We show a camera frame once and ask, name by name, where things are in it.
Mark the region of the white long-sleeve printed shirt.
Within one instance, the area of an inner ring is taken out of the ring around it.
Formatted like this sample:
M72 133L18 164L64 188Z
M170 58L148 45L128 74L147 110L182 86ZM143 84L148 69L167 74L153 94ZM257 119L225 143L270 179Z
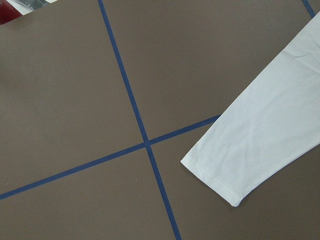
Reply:
M320 143L320 17L316 15L182 158L237 207Z

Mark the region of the red fire extinguisher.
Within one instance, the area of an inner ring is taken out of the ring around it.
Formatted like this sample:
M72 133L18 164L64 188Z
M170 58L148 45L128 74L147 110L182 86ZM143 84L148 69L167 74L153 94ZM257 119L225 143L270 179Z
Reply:
M0 1L0 24L4 25L14 19L21 17L22 14L15 9L9 2L6 0Z

